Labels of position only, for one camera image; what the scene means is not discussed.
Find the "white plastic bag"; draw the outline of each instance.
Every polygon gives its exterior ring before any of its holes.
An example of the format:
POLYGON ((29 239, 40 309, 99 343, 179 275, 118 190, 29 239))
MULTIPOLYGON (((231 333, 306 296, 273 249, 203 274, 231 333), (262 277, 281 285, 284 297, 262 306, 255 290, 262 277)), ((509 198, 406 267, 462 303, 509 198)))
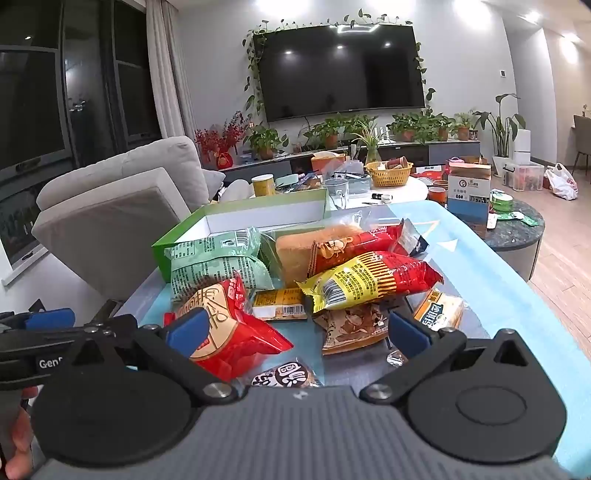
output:
POLYGON ((544 175, 550 181, 550 190, 556 196, 566 200, 574 200, 579 196, 577 182, 562 163, 548 168, 544 175))

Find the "yellow cup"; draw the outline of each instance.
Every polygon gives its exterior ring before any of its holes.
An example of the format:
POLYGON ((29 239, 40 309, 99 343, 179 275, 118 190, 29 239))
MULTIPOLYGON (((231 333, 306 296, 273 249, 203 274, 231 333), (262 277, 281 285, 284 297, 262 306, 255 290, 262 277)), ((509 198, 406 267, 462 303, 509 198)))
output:
POLYGON ((255 196, 257 197, 275 195, 275 182, 273 181, 273 175, 270 173, 254 177, 252 179, 252 186, 255 189, 255 196))

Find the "sofa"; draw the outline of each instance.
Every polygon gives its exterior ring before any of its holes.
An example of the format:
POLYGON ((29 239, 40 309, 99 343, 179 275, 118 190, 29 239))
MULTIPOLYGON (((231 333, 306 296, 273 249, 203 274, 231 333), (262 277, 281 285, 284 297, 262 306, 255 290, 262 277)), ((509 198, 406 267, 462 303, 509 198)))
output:
MULTIPOLYGON (((71 171, 43 187, 33 235, 107 299, 125 301, 156 268, 151 245, 210 203, 225 175, 172 137, 71 171)), ((237 180, 220 202, 249 198, 237 180)))

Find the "curtain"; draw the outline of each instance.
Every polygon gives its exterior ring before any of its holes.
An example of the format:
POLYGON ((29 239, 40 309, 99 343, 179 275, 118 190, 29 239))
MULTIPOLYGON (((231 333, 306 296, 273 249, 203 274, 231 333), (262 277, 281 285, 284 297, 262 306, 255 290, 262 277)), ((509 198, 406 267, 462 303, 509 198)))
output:
POLYGON ((176 19, 176 9, 166 0, 146 1, 150 76, 162 138, 192 139, 193 113, 176 19))

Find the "yellow basket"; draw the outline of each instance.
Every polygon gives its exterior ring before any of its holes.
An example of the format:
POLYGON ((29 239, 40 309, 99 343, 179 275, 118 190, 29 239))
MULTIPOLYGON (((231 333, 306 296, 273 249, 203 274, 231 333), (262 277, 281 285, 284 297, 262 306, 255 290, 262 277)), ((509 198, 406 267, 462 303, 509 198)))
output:
POLYGON ((387 162, 371 162, 368 163, 365 168, 371 175, 376 187, 401 187, 406 185, 410 171, 413 169, 413 164, 408 162, 407 168, 398 168, 393 170, 377 170, 382 163, 387 162))

